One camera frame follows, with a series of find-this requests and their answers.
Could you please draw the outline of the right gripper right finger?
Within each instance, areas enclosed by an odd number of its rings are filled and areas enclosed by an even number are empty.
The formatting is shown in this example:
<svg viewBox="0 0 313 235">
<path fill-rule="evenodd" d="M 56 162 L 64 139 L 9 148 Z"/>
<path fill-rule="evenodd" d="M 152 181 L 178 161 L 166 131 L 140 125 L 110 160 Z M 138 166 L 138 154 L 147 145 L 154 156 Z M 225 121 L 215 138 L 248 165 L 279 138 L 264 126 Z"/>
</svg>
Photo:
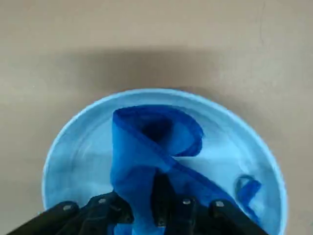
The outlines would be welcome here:
<svg viewBox="0 0 313 235">
<path fill-rule="evenodd" d="M 166 235 L 264 235 L 266 232 L 227 200 L 203 206 L 177 194 L 166 174 L 154 177 L 151 208 L 155 225 Z"/>
</svg>

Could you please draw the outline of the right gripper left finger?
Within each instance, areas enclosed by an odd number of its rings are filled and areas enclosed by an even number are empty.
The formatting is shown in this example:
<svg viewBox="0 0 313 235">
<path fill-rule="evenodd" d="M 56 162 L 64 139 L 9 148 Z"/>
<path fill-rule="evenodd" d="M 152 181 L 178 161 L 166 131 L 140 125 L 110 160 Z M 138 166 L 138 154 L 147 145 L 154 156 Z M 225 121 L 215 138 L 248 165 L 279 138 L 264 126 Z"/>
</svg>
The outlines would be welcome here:
<svg viewBox="0 0 313 235">
<path fill-rule="evenodd" d="M 129 204 L 114 191 L 79 207 L 63 201 L 9 232 L 10 235 L 112 235 L 116 224 L 134 220 Z"/>
</svg>

